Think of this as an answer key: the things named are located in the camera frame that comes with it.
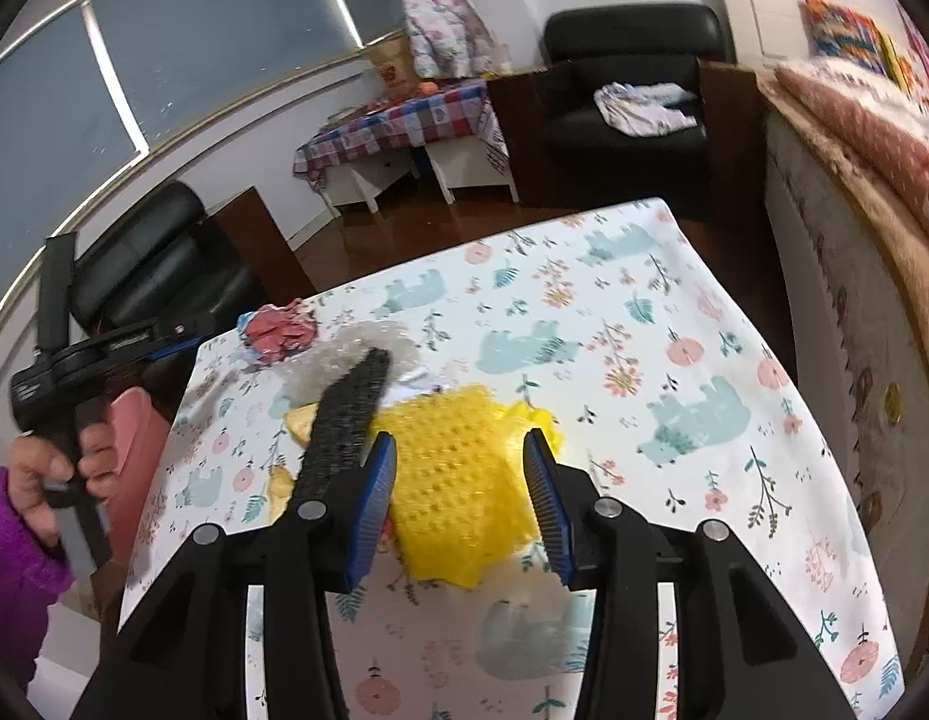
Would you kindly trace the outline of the left hand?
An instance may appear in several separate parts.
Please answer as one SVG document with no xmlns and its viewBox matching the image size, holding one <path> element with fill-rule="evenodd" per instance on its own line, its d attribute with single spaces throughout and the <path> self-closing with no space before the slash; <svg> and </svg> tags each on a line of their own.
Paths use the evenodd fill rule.
<svg viewBox="0 0 929 720">
<path fill-rule="evenodd" d="M 106 422 L 95 422 L 80 433 L 82 458 L 74 465 L 58 447 L 37 436 L 19 436 L 10 444 L 7 459 L 7 494 L 12 509 L 46 548 L 59 541 L 58 527 L 44 482 L 67 483 L 79 472 L 85 488 L 97 499 L 108 500 L 118 488 L 118 452 L 115 431 Z"/>
</svg>

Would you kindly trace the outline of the purple left sleeve forearm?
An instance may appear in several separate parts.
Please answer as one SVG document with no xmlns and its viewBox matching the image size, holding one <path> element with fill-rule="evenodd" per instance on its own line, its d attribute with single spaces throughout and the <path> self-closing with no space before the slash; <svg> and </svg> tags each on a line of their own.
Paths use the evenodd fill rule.
<svg viewBox="0 0 929 720">
<path fill-rule="evenodd" d="M 37 671 L 48 610 L 72 583 L 61 550 L 47 550 L 14 511 L 0 466 L 0 667 L 22 691 Z"/>
</svg>

